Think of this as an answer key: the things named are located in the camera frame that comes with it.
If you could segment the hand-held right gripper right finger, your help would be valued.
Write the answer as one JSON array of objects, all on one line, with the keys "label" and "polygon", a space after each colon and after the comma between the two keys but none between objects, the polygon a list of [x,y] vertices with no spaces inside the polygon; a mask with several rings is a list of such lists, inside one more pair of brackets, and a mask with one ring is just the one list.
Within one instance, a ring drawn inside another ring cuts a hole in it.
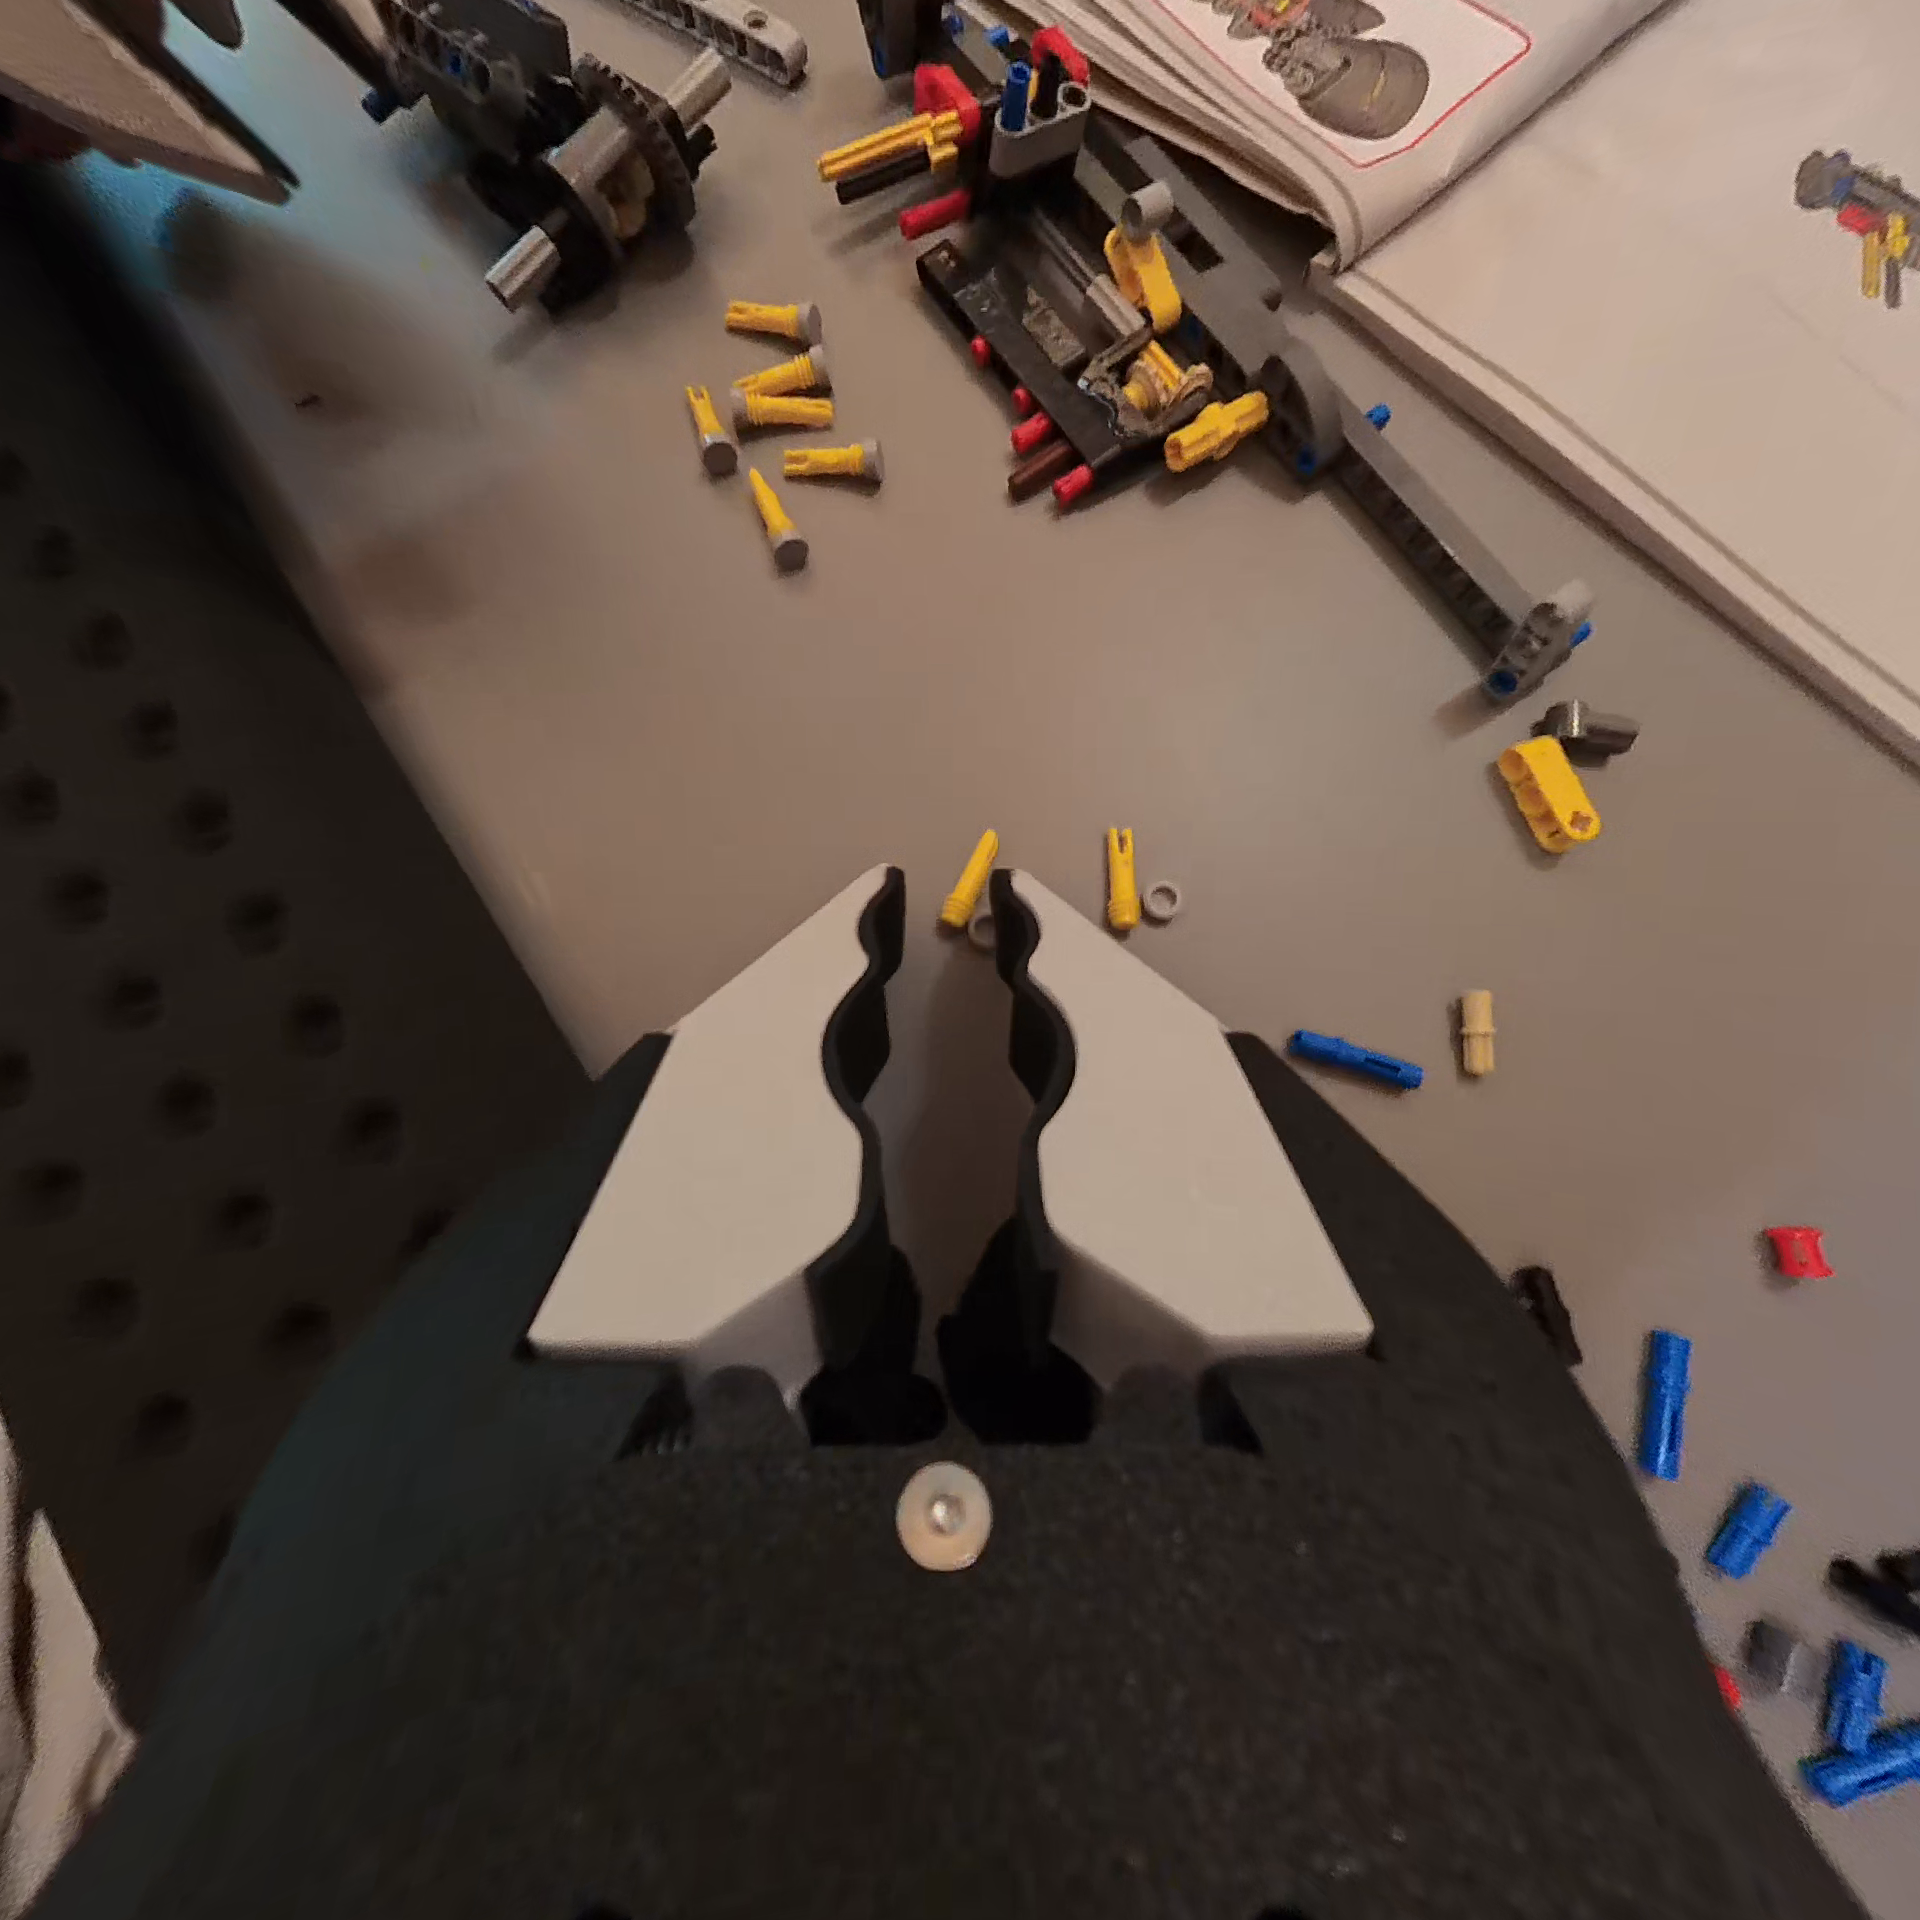
[{"label": "hand-held right gripper right finger", "polygon": [[1021,1349],[1098,1388],[1362,1355],[1377,1321],[1231,1028],[1039,877],[988,899],[1031,1115],[1016,1156]]}]

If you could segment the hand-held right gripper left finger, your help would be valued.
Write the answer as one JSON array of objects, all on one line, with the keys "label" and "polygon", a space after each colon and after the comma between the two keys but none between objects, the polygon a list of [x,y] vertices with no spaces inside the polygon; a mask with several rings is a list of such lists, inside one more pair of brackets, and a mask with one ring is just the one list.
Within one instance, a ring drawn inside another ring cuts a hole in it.
[{"label": "hand-held right gripper left finger", "polygon": [[867,1099],[905,906],[903,870],[869,868],[661,1037],[533,1357],[756,1370],[787,1403],[852,1362],[894,1262]]}]

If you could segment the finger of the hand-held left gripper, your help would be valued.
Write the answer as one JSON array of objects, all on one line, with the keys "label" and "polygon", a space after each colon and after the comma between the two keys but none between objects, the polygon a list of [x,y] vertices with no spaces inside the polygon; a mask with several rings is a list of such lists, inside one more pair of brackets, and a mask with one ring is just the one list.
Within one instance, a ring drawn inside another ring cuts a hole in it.
[{"label": "finger of the hand-held left gripper", "polygon": [[99,154],[283,205],[299,174],[165,42],[165,6],[6,2],[6,163]]}]

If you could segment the pile of yellow lego pins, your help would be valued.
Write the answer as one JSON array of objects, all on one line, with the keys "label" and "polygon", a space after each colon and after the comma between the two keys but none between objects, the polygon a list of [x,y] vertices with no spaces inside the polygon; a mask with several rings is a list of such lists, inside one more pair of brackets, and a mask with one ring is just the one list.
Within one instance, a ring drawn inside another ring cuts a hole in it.
[{"label": "pile of yellow lego pins", "polygon": [[[1127,827],[1105,829],[1105,924],[1116,935],[1131,935],[1146,918],[1146,895],[1139,873],[1135,836]],[[1002,837],[995,827],[982,829],[977,843],[962,865],[954,884],[947,892],[945,905],[936,911],[935,924],[967,935],[982,911],[988,879],[996,870]]]}]

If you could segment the cluster of capped yellow pins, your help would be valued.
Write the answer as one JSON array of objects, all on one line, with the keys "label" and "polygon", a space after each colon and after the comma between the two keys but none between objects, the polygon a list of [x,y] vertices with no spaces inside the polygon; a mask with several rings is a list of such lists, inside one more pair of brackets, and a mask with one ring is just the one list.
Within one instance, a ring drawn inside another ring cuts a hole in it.
[{"label": "cluster of capped yellow pins", "polygon": [[689,428],[709,477],[745,479],[776,571],[791,580],[807,567],[811,543],[783,502],[776,479],[749,461],[744,448],[769,437],[801,437],[801,444],[780,452],[783,479],[880,493],[885,485],[882,444],[872,437],[846,444],[826,443],[841,421],[826,314],[815,300],[734,298],[724,312],[724,331],[766,349],[785,349],[785,355],[751,369],[724,396],[705,384],[689,384],[683,387]]}]

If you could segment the long blue lego pin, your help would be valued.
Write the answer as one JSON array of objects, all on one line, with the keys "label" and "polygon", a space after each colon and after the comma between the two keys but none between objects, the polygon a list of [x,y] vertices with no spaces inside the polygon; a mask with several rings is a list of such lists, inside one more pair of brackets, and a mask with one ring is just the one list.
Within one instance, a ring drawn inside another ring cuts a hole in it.
[{"label": "long blue lego pin", "polygon": [[1426,1072],[1418,1064],[1366,1049],[1363,1043],[1354,1043],[1349,1038],[1327,1037],[1322,1032],[1291,1032],[1286,1038],[1286,1053],[1300,1064],[1366,1078],[1393,1092],[1418,1092],[1426,1087]]}]

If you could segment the lego gear axle assembly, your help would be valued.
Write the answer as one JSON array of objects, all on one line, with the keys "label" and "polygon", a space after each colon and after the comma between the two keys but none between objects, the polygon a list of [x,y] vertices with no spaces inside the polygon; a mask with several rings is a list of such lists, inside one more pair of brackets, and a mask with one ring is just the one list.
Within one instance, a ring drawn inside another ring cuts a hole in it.
[{"label": "lego gear axle assembly", "polygon": [[734,76],[704,47],[653,91],[575,56],[534,2],[376,2],[386,79],[367,113],[426,104],[468,153],[468,184],[515,243],[488,289],[507,312],[588,300],[649,231],[683,231]]}]

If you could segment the pile of mixed lego pins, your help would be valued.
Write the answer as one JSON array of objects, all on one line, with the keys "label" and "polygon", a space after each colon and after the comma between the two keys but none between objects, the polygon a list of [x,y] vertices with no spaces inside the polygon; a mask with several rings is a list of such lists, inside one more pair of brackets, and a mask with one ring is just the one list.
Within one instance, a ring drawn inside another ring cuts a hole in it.
[{"label": "pile of mixed lego pins", "polygon": [[[1557,1277],[1525,1265],[1511,1277],[1511,1295],[1547,1337],[1566,1366],[1580,1366],[1572,1309]],[[1675,1486],[1685,1470],[1695,1345],[1669,1330],[1645,1337],[1637,1403],[1635,1469],[1647,1484]],[[1742,1484],[1707,1544],[1701,1565],[1711,1581],[1751,1577],[1778,1546],[1791,1504],[1763,1484]],[[1916,1553],[1888,1553],[1870,1565],[1837,1558],[1828,1586],[1860,1614],[1916,1639]],[[1778,1621],[1751,1621],[1742,1642],[1742,1669],[1717,1667],[1725,1703],[1740,1711],[1748,1695],[1788,1695],[1814,1645]],[[1854,1637],[1834,1642],[1822,1669],[1817,1750],[1802,1762],[1803,1786],[1823,1808],[1916,1792],[1919,1727],[1885,1711],[1888,1660]]]}]

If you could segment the yellow lego connector block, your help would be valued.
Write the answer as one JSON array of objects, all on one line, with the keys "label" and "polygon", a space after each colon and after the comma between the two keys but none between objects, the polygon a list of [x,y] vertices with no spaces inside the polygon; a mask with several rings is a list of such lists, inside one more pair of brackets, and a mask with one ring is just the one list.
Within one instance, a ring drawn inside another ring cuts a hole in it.
[{"label": "yellow lego connector block", "polygon": [[1603,836],[1603,817],[1556,738],[1505,747],[1496,770],[1541,852],[1563,858]]}]

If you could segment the light grey lego beam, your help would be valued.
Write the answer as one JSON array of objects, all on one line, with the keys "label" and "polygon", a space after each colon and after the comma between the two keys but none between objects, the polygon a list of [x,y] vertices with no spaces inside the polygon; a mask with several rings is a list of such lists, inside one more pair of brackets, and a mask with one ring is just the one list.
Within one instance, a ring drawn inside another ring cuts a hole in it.
[{"label": "light grey lego beam", "polygon": [[762,2],[618,2],[618,7],[701,42],[783,91],[806,83],[807,40]]}]

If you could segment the grey black lego chassis assembly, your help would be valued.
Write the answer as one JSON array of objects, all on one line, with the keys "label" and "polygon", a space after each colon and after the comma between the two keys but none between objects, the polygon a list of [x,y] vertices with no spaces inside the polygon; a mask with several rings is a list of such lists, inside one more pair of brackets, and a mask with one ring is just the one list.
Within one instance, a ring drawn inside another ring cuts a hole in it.
[{"label": "grey black lego chassis assembly", "polygon": [[1058,25],[988,27],[960,6],[857,7],[908,120],[827,153],[841,205],[899,210],[919,284],[1013,399],[1008,497],[1075,512],[1146,468],[1196,477],[1263,444],[1294,485],[1340,488],[1453,613],[1505,709],[1592,637],[1578,584],[1532,595],[1354,401],[1259,254],[1146,132],[1126,132]]}]

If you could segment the lego instruction booklet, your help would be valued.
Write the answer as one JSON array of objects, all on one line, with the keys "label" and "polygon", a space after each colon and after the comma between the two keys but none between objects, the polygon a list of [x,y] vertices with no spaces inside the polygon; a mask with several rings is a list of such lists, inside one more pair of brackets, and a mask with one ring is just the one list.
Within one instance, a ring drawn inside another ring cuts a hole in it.
[{"label": "lego instruction booklet", "polygon": [[1916,765],[1919,6],[995,6]]}]

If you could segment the black perforated board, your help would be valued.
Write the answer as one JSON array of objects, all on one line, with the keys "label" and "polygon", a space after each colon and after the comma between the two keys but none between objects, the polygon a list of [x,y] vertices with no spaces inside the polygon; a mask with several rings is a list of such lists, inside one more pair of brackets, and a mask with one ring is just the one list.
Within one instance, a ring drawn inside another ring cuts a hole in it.
[{"label": "black perforated board", "polygon": [[587,1074],[84,207],[6,168],[2,1378],[141,1727],[299,1407]]}]

